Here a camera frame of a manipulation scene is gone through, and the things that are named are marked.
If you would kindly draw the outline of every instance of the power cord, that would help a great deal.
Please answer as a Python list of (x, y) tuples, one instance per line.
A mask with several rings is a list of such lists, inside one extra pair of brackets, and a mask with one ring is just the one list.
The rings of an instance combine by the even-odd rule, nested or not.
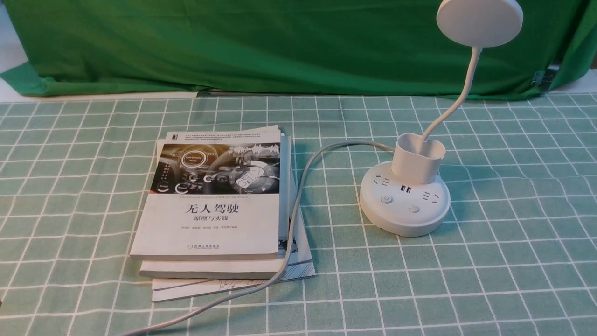
[[(300, 207), (300, 199), (301, 199), (301, 195), (303, 194), (303, 187), (304, 187), (304, 182), (307, 176), (307, 172), (309, 171), (309, 167), (311, 166), (311, 164), (313, 163), (313, 161), (315, 161), (315, 158), (317, 158), (317, 156), (319, 156), (320, 154), (322, 154), (323, 152), (327, 151), (330, 148), (336, 148), (336, 147), (343, 147), (343, 146), (352, 146), (352, 145), (371, 145), (374, 147), (379, 147), (381, 149), (386, 149), (390, 152), (394, 151), (393, 147), (390, 147), (388, 145), (385, 145), (381, 142), (375, 142), (375, 141), (343, 141), (343, 142), (338, 142), (338, 143), (333, 143), (331, 145), (325, 146), (323, 148), (321, 148), (319, 151), (317, 151), (315, 154), (311, 155), (311, 158), (309, 158), (309, 161), (307, 161), (307, 164), (304, 167), (304, 171), (303, 174), (301, 175), (300, 180), (298, 181), (298, 189), (297, 189), (297, 195), (296, 195), (296, 199), (294, 200), (294, 207), (293, 207), (293, 212), (292, 215), (290, 217), (290, 227), (288, 229), (288, 241), (292, 242), (293, 238), (294, 238), (294, 219), (299, 211), (299, 207)], [(249, 295), (249, 294), (253, 294), (255, 292), (258, 291), (262, 291), (264, 289), (266, 289), (267, 287), (269, 287), (271, 284), (275, 283), (276, 281), (278, 281), (278, 279), (284, 274), (284, 270), (286, 269), (286, 265), (288, 264), (288, 259), (290, 258), (290, 253), (291, 253), (292, 249), (287, 249), (286, 250), (286, 254), (284, 255), (284, 261), (282, 262), (282, 266), (280, 267), (280, 269), (278, 270), (278, 272), (271, 278), (269, 279), (267, 282), (262, 283), (261, 285), (243, 290), (243, 291), (238, 291), (238, 292), (233, 292), (225, 297), (216, 299), (208, 304), (206, 304), (205, 306), (198, 308), (186, 315), (180, 316), (176, 319), (170, 320), (170, 321), (166, 321), (166, 322), (162, 322), (156, 325), (152, 325), (152, 326), (147, 326), (145, 328), (140, 328), (134, 331), (129, 331), (129, 332), (125, 332), (123, 334), (120, 334), (119, 336), (136, 336), (136, 335), (141, 335), (141, 334), (145, 334), (148, 333), (150, 331), (156, 331), (159, 329), (163, 329), (163, 328), (167, 328), (169, 326), (173, 326), (175, 324), (178, 324), (182, 321), (188, 320), (191, 317), (194, 317), (198, 314), (203, 313), (204, 311), (215, 307), (221, 303), (224, 303), (226, 301), (230, 301), (232, 299), (235, 298), (239, 298), (239, 297), (243, 297), (245, 295)]]

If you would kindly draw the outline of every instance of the lamp base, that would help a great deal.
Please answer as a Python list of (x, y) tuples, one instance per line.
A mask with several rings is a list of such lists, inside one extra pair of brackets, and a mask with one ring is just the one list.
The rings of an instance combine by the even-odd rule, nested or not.
[(442, 224), (450, 208), (450, 192), (439, 175), (429, 184), (399, 181), (388, 161), (365, 174), (359, 202), (375, 226), (399, 236), (418, 237)]

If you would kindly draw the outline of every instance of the desk lamp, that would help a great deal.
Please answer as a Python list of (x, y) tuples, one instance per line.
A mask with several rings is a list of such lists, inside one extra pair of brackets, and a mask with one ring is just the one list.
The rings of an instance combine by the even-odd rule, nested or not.
[(472, 48), (464, 89), (422, 136), (400, 135), (392, 161), (371, 168), (359, 194), (361, 209), (373, 224), (405, 237), (431, 233), (448, 213), (450, 192), (438, 175), (446, 149), (428, 137), (468, 96), (481, 50), (518, 35), (522, 9), (515, 0), (444, 0), (436, 21), (446, 37)]

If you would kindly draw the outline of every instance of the green checkered tablecloth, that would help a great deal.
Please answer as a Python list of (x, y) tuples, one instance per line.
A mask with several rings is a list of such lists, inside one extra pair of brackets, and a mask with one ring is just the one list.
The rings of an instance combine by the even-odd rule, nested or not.
[[(435, 132), (452, 195), (429, 236), (357, 205), (386, 152), (325, 154), (302, 200), (318, 276), (222, 304), (165, 335), (597, 335), (597, 96), (470, 102)], [(0, 105), (0, 334), (114, 335), (211, 297), (152, 304), (128, 257), (171, 130), (277, 124), (296, 173), (345, 139), (394, 145), (452, 101), (220, 97)]]

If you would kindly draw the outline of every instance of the book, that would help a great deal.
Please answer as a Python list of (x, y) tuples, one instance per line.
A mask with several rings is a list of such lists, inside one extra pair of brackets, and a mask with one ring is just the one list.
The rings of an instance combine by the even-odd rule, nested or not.
[[(288, 146), (287, 151), (282, 151), (282, 160), (285, 162), (281, 168), (280, 186), (280, 213), (278, 232), (278, 259), (250, 260), (250, 261), (143, 261), (140, 274), (154, 278), (178, 279), (269, 279), (274, 276), (280, 267), (288, 247), (288, 229), (290, 225), (291, 210), (296, 199), (297, 186), (291, 176), (290, 160), (284, 160), (290, 154), (290, 137), (283, 136), (282, 148)], [(307, 235), (304, 229), (302, 214), (297, 214), (295, 225), (295, 238), (290, 244), (291, 256), (289, 265), (300, 264), (312, 260)]]
[(281, 152), (287, 150), (281, 140), (277, 127), (169, 132), (131, 258), (276, 259)]
[[(308, 279), (316, 275), (313, 261), (289, 265), (286, 273), (276, 283)], [(261, 285), (263, 279), (154, 279), (152, 281), (152, 301), (164, 302), (201, 295), (234, 291)]]

